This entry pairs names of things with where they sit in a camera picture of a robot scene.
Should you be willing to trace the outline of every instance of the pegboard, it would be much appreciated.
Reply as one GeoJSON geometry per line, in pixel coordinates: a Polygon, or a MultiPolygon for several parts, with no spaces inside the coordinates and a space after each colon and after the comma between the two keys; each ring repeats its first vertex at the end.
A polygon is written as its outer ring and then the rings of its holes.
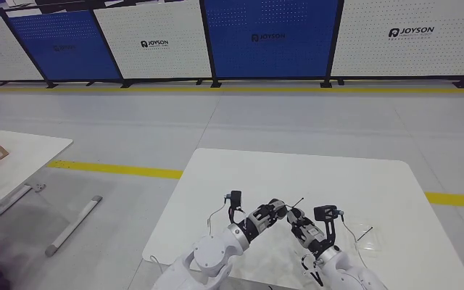
{"type": "Polygon", "coordinates": [[[463,31],[463,0],[345,0],[331,75],[464,75],[463,31]]]}
{"type": "Polygon", "coordinates": [[[124,78],[211,78],[197,0],[95,11],[124,78]]]}
{"type": "Polygon", "coordinates": [[[216,74],[323,77],[338,0],[205,0],[216,74]]]}
{"type": "Polygon", "coordinates": [[[89,11],[10,18],[49,80],[118,79],[89,11]]]}
{"type": "Polygon", "coordinates": [[[3,19],[0,19],[0,80],[43,80],[3,19]]]}

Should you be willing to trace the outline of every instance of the floor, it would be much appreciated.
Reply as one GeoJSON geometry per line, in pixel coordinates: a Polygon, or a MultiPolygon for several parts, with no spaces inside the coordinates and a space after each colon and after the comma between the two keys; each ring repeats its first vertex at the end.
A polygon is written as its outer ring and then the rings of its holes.
{"type": "MultiPolygon", "coordinates": [[[[448,82],[346,87],[452,88],[448,82]]],[[[464,194],[463,112],[462,93],[0,91],[0,130],[73,139],[61,160],[183,170],[200,147],[402,160],[424,191],[450,194],[464,194]]],[[[93,195],[104,199],[52,258],[44,250],[73,216],[55,212],[35,194],[5,212],[0,268],[14,289],[152,288],[159,270],[141,253],[177,180],[56,168],[44,168],[39,177],[47,184],[43,195],[75,214],[93,195]]],[[[464,207],[432,207],[464,260],[464,207]]],[[[225,289],[268,287],[230,279],[225,289]]]]}

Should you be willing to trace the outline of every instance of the table leg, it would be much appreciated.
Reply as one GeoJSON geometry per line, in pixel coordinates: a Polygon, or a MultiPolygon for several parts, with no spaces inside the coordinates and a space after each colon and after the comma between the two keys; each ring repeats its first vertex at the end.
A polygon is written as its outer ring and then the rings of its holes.
{"type": "Polygon", "coordinates": [[[93,199],[84,207],[84,209],[79,213],[78,219],[69,224],[68,227],[58,236],[58,238],[51,243],[45,250],[45,255],[51,257],[57,252],[58,248],[66,241],[66,239],[73,233],[73,231],[78,227],[80,223],[86,218],[86,216],[92,211],[92,209],[98,204],[103,198],[101,196],[94,196],[93,199]]]}
{"type": "Polygon", "coordinates": [[[25,195],[32,188],[30,186],[23,186],[16,190],[13,195],[0,204],[0,215],[9,209],[15,202],[17,202],[23,195],[25,195]]]}

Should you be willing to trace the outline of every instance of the yellow stripe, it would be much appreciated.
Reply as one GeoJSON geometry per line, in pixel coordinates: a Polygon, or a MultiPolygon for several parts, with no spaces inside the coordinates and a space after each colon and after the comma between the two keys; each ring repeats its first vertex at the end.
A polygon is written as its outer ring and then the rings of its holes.
{"type": "Polygon", "coordinates": [[[86,162],[73,162],[73,161],[63,161],[63,160],[53,161],[49,164],[48,167],[71,169],[71,170],[96,171],[96,172],[103,172],[103,173],[117,173],[117,174],[127,174],[127,175],[149,176],[149,177],[157,177],[157,178],[180,179],[182,176],[181,170],[134,167],[134,166],[99,164],[99,163],[86,163],[86,162]]]}
{"type": "Polygon", "coordinates": [[[157,88],[65,88],[56,87],[49,88],[0,88],[0,92],[47,92],[47,93],[96,93],[96,92],[112,92],[112,93],[125,93],[125,92],[261,92],[261,93],[369,93],[369,94],[463,94],[464,90],[459,88],[283,88],[283,87],[221,87],[210,88],[204,87],[157,87],[157,88]]]}
{"type": "MultiPolygon", "coordinates": [[[[48,167],[171,179],[180,179],[183,173],[182,170],[73,162],[64,160],[53,161],[49,164],[48,167]]],[[[431,204],[464,207],[464,194],[439,194],[436,192],[426,192],[426,197],[431,204]]]]}
{"type": "Polygon", "coordinates": [[[431,204],[455,205],[464,207],[464,194],[438,194],[426,192],[428,202],[431,204]]]}

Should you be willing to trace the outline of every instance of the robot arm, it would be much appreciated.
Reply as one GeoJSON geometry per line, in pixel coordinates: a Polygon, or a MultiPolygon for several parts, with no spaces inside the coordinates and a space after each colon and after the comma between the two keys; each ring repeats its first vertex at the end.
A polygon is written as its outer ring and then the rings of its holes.
{"type": "MultiPolygon", "coordinates": [[[[297,208],[287,213],[287,221],[291,224],[291,232],[299,243],[309,249],[315,257],[322,274],[328,279],[332,290],[387,290],[380,279],[367,268],[353,266],[347,253],[335,245],[334,219],[343,215],[335,206],[316,207],[315,219],[326,223],[328,238],[297,208]]],[[[322,286],[322,281],[313,277],[322,286]]]]}
{"type": "Polygon", "coordinates": [[[286,216],[285,204],[281,200],[273,199],[268,204],[261,204],[240,223],[234,223],[233,212],[241,209],[235,204],[240,199],[237,195],[239,191],[233,191],[232,194],[229,208],[232,223],[221,234],[204,236],[196,242],[190,251],[177,258],[159,277],[152,290],[217,289],[231,272],[232,264],[229,258],[241,256],[257,236],[286,216]],[[206,284],[191,276],[189,269],[194,260],[202,275],[210,278],[206,284]]]}

